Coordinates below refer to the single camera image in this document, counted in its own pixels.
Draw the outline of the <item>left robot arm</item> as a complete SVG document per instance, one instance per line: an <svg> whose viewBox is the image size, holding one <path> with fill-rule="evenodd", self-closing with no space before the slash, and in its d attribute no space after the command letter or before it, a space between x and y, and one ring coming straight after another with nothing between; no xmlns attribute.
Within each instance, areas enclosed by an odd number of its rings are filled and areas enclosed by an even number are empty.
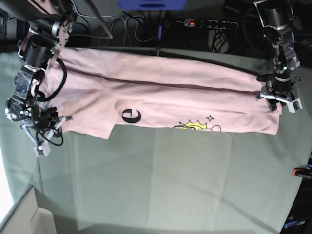
<svg viewBox="0 0 312 234"><path fill-rule="evenodd" d="M264 29L263 35L273 48L273 72L256 78L265 84L257 99L266 99L272 112L281 103L290 113L295 113L303 106L297 97L300 78L293 73L300 66L290 26L293 9L287 0L254 0L253 5Z"/></svg>

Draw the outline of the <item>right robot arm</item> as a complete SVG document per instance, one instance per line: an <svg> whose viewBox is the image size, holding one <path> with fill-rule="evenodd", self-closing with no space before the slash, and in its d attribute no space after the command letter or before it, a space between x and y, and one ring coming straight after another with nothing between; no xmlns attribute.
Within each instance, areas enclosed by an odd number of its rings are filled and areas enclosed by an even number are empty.
<svg viewBox="0 0 312 234"><path fill-rule="evenodd" d="M69 0L2 0L0 8L16 19L29 24L28 33L18 50L22 67L14 80L14 92L5 106L6 118L20 122L25 132L33 129L30 135L35 143L60 135L61 123L55 107L43 110L40 102L53 99L62 89L67 78L64 63L59 58L76 23L77 14ZM46 97L39 90L45 72L54 63L63 71L59 88Z"/></svg>

